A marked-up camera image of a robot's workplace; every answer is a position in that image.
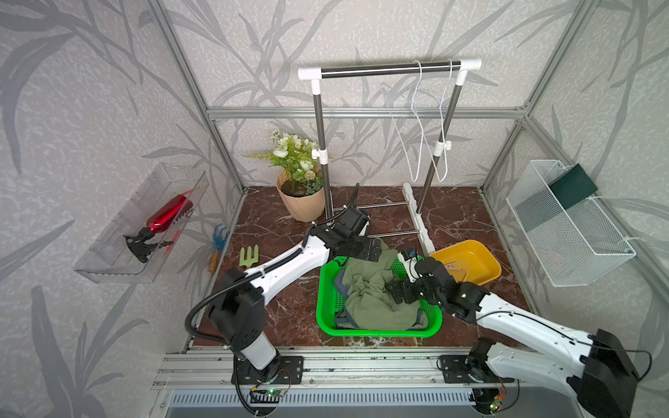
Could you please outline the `blue-grey tank top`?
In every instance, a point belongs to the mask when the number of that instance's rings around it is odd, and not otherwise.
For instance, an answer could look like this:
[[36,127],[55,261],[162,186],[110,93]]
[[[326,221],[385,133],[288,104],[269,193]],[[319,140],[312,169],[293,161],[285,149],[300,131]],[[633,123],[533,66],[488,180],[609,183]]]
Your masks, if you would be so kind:
[[336,324],[336,327],[340,329],[345,329],[352,325],[352,323],[349,320],[349,314],[346,308],[346,300],[348,298],[348,285],[345,285],[343,283],[344,274],[345,270],[344,269],[340,270],[339,273],[336,275],[336,278],[334,278],[333,280],[333,286],[341,296],[341,306],[334,316],[334,323]]

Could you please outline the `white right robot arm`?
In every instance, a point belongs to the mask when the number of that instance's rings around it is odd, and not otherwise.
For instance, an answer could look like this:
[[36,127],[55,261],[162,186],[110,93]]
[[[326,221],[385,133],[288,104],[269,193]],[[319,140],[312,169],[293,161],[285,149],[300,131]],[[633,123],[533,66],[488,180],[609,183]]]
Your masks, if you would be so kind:
[[631,350],[604,329],[594,334],[559,325],[519,308],[485,287],[457,282],[432,257],[398,254],[407,279],[388,285],[398,304],[426,301],[462,322],[487,328],[523,344],[510,348],[480,341],[470,351],[470,372],[524,380],[574,399],[594,417],[629,417],[645,378]]

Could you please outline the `olive green tank top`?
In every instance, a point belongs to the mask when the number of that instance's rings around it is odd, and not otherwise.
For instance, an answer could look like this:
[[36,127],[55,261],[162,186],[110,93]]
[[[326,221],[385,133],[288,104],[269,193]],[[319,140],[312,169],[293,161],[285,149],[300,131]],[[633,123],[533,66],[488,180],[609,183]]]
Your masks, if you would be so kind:
[[344,268],[343,283],[348,285],[346,308],[352,323],[349,329],[423,330],[428,320],[421,304],[395,304],[385,287],[400,280],[392,270],[397,250],[382,245],[378,262],[350,259]]

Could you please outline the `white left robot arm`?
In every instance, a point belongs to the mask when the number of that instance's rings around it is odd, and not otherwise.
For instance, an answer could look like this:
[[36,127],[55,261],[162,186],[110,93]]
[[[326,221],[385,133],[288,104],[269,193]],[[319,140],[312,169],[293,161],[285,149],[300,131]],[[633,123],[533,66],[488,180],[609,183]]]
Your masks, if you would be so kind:
[[256,268],[224,273],[212,294],[186,315],[193,337],[226,346],[237,361],[246,361],[252,378],[261,383],[280,374],[282,356],[263,332],[266,305],[305,273],[337,257],[378,261],[381,240],[364,234],[369,216],[357,207],[360,186],[348,204],[321,223],[313,221],[299,244]]

